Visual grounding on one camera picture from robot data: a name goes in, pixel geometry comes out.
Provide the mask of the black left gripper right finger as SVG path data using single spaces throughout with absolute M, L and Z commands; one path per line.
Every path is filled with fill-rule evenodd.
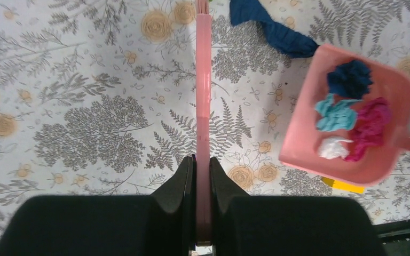
M 251 196 L 210 160 L 214 255 L 385 255 L 355 200 Z

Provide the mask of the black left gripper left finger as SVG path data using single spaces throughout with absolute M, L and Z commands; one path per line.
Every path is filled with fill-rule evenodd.
M 0 238 L 0 255 L 190 255 L 195 156 L 149 195 L 35 196 Z

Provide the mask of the pink dustpan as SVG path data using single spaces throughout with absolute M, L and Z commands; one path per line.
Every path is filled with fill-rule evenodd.
M 325 44 L 315 52 L 279 160 L 371 186 L 410 151 L 410 78 L 387 65 Z

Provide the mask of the pink hand brush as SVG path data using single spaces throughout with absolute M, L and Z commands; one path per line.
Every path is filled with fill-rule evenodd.
M 208 1 L 196 1 L 196 245 L 212 237 L 210 182 L 210 103 L 212 16 Z

